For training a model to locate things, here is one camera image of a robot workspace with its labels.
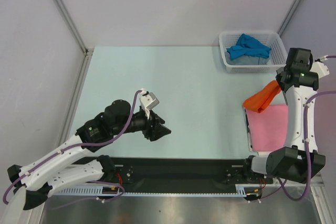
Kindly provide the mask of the orange t shirt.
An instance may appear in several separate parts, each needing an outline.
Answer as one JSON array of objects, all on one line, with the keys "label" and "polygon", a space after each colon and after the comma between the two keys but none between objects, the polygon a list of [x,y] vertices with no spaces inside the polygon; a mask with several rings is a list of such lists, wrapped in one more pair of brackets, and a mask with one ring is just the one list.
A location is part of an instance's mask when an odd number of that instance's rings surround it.
[{"label": "orange t shirt", "polygon": [[269,82],[261,91],[246,99],[243,107],[250,111],[261,113],[271,104],[274,97],[281,91],[276,80]]}]

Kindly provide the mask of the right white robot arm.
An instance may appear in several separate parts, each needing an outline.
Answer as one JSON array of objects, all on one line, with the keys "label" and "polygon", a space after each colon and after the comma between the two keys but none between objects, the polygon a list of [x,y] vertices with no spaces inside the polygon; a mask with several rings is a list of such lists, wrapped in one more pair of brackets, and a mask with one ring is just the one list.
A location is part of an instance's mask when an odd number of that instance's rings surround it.
[{"label": "right white robot arm", "polygon": [[254,183],[261,174],[306,184],[326,164],[318,153],[314,133],[314,105],[319,80],[329,75],[324,58],[314,60],[310,50],[290,48],[276,80],[288,105],[288,128],[282,148],[264,156],[250,156],[243,179]]}]

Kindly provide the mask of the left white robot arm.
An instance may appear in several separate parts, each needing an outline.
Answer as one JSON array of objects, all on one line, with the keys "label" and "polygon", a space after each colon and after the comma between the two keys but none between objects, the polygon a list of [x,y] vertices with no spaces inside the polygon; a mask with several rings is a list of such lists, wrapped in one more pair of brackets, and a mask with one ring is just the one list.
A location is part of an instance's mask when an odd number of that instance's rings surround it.
[{"label": "left white robot arm", "polygon": [[125,100],[115,100],[94,119],[87,121],[63,145],[27,166],[12,165],[7,173],[14,192],[25,189],[24,210],[43,204],[53,194],[77,184],[112,182],[116,166],[107,155],[76,168],[68,166],[109,145],[124,133],[142,132],[151,142],[169,135],[165,121],[152,110],[140,109]]}]

